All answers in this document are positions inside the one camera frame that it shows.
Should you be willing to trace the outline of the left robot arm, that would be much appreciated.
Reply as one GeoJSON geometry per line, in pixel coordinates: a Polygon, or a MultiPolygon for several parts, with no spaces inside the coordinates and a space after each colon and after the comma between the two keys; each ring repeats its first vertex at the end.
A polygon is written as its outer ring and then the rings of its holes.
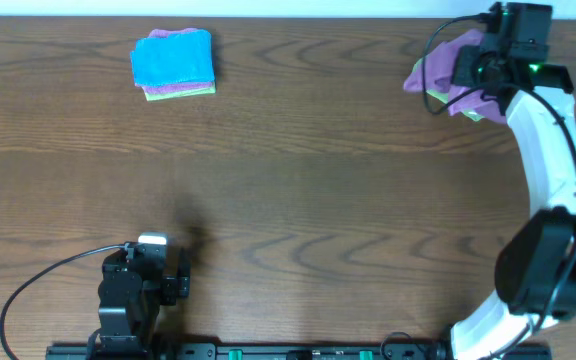
{"type": "Polygon", "coordinates": [[[176,346],[155,333],[163,306],[189,296],[191,262],[176,254],[166,272],[167,247],[128,242],[105,258],[98,287],[100,328],[88,339],[88,359],[174,359],[176,346]]]}

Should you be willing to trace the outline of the purple microfibre cloth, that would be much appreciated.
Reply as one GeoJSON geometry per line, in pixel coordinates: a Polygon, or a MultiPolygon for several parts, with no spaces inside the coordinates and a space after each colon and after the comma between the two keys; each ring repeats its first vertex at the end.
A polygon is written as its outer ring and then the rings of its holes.
{"type": "MultiPolygon", "coordinates": [[[[448,93],[449,101],[465,93],[468,88],[451,84],[454,64],[459,49],[466,45],[479,45],[483,39],[480,30],[471,29],[449,42],[440,43],[426,57],[426,91],[428,88],[448,93]]],[[[474,110],[483,119],[506,125],[506,117],[499,111],[495,101],[483,101],[482,91],[474,92],[448,108],[450,116],[463,115],[464,110],[474,110]]]]}

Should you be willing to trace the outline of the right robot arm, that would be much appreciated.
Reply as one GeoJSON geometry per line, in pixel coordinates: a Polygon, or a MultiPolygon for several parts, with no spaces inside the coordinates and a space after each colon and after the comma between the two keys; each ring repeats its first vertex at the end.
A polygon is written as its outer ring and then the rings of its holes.
{"type": "Polygon", "coordinates": [[[576,316],[576,121],[566,67],[461,48],[451,79],[499,103],[522,158],[530,219],[499,254],[493,293],[450,330],[455,359],[495,359],[576,316]]]}

